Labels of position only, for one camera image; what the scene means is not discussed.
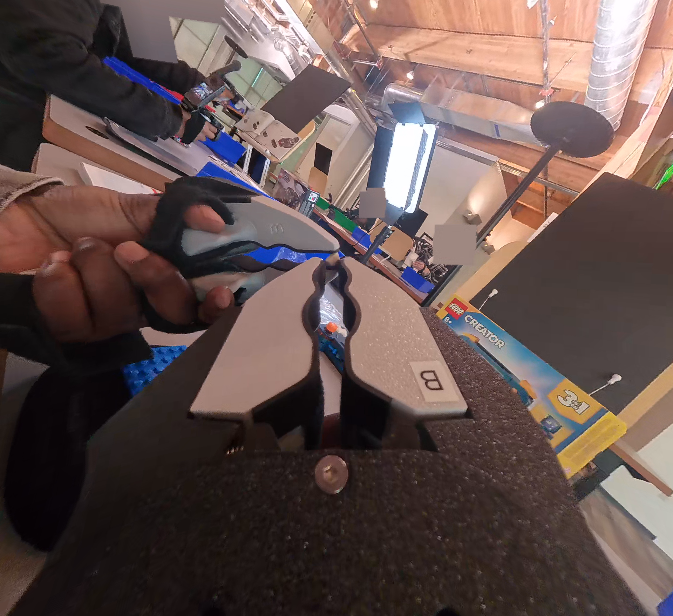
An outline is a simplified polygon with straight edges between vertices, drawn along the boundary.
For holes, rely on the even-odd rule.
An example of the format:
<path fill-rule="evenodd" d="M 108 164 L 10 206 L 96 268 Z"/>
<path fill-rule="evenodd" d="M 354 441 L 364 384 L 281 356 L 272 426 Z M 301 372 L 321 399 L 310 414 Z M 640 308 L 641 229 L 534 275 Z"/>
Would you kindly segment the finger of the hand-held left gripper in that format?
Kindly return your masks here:
<path fill-rule="evenodd" d="M 228 260 L 258 249 L 288 249 L 299 253 L 332 255 L 339 242 L 303 214 L 267 196 L 225 204 L 233 218 L 222 233 L 186 228 L 181 251 L 191 261 Z"/>
<path fill-rule="evenodd" d="M 207 295 L 213 289 L 224 287 L 232 294 L 242 293 L 242 299 L 238 301 L 245 302 L 250 296 L 259 291 L 266 284 L 266 270 L 260 270 L 254 273 L 248 272 L 220 272 L 210 275 L 202 275 L 196 278 L 190 278 L 189 284 L 195 292 L 199 302 L 204 302 Z"/>

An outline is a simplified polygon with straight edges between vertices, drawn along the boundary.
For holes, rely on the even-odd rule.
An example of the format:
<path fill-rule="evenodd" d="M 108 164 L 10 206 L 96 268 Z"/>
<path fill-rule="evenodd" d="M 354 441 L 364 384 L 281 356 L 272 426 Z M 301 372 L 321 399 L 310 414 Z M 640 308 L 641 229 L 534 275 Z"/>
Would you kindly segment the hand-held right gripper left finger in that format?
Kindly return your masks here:
<path fill-rule="evenodd" d="M 322 294 L 323 271 L 322 259 L 309 259 L 244 303 L 190 406 L 193 416 L 249 422 L 307 378 L 315 346 L 304 309 Z"/>

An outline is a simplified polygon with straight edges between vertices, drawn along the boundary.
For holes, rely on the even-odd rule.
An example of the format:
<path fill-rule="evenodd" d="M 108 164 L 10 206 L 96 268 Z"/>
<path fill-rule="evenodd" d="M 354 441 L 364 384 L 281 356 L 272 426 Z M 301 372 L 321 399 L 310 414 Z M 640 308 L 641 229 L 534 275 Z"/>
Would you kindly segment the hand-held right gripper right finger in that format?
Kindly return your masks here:
<path fill-rule="evenodd" d="M 349 378 L 413 421 L 465 417 L 467 402 L 416 301 L 353 258 L 341 259 L 339 284 Z"/>

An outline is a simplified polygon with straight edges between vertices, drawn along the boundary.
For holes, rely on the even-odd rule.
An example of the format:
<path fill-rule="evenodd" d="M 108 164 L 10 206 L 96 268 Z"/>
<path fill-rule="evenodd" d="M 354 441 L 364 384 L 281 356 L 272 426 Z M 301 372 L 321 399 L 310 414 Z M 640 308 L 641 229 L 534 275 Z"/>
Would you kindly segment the large blue brick plate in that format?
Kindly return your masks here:
<path fill-rule="evenodd" d="M 158 375 L 168 368 L 186 349 L 186 345 L 151 346 L 148 359 L 122 367 L 124 384 L 133 398 L 147 387 Z"/>

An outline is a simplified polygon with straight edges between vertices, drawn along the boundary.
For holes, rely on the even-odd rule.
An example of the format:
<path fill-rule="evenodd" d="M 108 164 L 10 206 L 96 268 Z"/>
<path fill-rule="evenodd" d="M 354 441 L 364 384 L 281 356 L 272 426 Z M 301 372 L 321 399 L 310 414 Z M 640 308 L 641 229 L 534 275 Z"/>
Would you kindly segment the person's left hand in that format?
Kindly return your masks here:
<path fill-rule="evenodd" d="M 1 213 L 1 272 L 35 272 L 36 308 L 57 342 L 100 342 L 147 326 L 141 294 L 176 326 L 210 325 L 233 305 L 223 286 L 198 301 L 171 263 L 139 244 L 158 201 L 54 185 L 22 195 Z"/>

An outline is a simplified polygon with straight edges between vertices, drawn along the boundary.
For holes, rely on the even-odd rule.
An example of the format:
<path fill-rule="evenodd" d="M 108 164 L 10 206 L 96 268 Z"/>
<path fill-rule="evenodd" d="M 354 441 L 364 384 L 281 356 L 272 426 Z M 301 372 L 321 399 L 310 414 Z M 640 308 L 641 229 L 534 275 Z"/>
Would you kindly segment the dark toy box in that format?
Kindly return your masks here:
<path fill-rule="evenodd" d="M 294 173 L 280 168 L 272 191 L 272 197 L 278 202 L 299 211 L 302 207 L 315 207 L 319 193 Z"/>

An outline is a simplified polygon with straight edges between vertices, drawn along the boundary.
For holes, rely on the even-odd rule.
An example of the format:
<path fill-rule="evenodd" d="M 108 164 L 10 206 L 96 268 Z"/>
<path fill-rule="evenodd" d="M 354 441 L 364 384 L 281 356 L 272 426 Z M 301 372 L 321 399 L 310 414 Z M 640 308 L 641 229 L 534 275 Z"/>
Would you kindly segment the blue brick controller model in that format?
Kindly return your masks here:
<path fill-rule="evenodd" d="M 348 331 L 338 323 L 329 321 L 320 324 L 317 330 L 320 351 L 325 354 L 332 366 L 342 374 L 345 362 L 345 344 Z"/>

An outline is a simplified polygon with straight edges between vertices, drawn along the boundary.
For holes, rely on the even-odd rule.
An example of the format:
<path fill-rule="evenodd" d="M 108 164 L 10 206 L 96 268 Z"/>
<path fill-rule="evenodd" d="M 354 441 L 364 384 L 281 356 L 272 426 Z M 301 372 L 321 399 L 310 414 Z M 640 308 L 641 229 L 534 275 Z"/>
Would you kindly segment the open booklet on stand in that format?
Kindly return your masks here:
<path fill-rule="evenodd" d="M 282 162 L 301 143 L 302 138 L 274 116 L 261 109 L 250 109 L 234 124 L 239 135 L 273 163 Z"/>

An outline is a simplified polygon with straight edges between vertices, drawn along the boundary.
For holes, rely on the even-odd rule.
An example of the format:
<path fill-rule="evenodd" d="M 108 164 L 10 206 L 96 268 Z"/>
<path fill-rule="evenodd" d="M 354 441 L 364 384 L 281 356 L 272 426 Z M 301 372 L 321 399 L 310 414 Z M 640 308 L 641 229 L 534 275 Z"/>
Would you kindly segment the black flag panel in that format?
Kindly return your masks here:
<path fill-rule="evenodd" d="M 287 83 L 261 110 L 298 134 L 315 116 L 351 88 L 351 82 L 308 65 Z"/>

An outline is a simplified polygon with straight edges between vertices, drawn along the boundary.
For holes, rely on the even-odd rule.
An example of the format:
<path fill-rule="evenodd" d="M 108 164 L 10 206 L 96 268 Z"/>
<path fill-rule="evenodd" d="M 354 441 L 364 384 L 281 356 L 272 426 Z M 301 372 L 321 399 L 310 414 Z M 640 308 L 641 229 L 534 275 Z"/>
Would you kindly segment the light wooden desk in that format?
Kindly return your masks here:
<path fill-rule="evenodd" d="M 109 131 L 104 120 L 53 95 L 47 96 L 43 138 L 106 168 L 158 191 L 183 174 L 133 151 Z"/>

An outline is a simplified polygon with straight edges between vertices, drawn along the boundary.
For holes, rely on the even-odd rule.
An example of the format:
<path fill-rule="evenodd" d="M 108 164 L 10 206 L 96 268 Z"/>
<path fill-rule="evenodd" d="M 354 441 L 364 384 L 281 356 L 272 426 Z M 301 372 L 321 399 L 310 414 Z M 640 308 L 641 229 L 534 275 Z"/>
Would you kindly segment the studio light panel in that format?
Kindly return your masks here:
<path fill-rule="evenodd" d="M 412 214 L 419 206 L 438 128 L 417 101 L 397 101 L 388 106 L 396 123 L 392 129 L 381 125 L 377 128 L 366 192 L 383 190 L 386 205 L 380 218 L 393 225 L 403 214 Z"/>

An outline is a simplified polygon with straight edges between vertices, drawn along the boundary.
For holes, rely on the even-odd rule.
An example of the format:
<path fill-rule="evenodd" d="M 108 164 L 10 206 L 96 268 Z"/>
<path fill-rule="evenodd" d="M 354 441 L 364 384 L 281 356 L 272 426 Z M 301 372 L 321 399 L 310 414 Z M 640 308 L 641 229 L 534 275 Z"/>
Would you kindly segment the black backdrop board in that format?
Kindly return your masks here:
<path fill-rule="evenodd" d="M 618 414 L 672 364 L 672 192 L 604 174 L 475 296 Z"/>

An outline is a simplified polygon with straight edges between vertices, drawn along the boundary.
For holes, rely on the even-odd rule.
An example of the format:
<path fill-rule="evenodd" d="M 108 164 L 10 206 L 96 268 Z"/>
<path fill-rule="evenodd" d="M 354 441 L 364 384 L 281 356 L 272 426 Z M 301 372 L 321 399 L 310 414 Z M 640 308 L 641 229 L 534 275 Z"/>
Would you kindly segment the black dimpled foam pad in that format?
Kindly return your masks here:
<path fill-rule="evenodd" d="M 48 368 L 30 386 L 4 480 L 5 509 L 24 542 L 54 549 L 80 499 L 89 439 L 130 399 L 122 368 L 88 376 Z"/>

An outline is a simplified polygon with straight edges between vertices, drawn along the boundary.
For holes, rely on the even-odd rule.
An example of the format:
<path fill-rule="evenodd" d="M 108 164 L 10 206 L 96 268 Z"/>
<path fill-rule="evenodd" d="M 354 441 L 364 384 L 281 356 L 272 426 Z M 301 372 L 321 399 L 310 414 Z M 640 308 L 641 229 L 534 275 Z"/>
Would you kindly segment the black disc stand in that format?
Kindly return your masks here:
<path fill-rule="evenodd" d="M 592 158 L 608 150 L 614 140 L 614 128 L 605 116 L 591 107 L 570 101 L 553 101 L 535 111 L 530 120 L 530 129 L 535 139 L 546 149 L 478 232 L 477 247 L 481 246 L 558 152 L 576 158 Z"/>

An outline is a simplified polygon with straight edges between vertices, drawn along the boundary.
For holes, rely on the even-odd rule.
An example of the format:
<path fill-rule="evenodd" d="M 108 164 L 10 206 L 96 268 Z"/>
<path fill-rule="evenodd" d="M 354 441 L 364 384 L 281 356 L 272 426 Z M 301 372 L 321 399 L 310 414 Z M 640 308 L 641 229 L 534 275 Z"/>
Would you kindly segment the round silver air duct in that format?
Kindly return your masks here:
<path fill-rule="evenodd" d="M 617 130 L 659 0 L 600 0 L 584 104 Z"/>

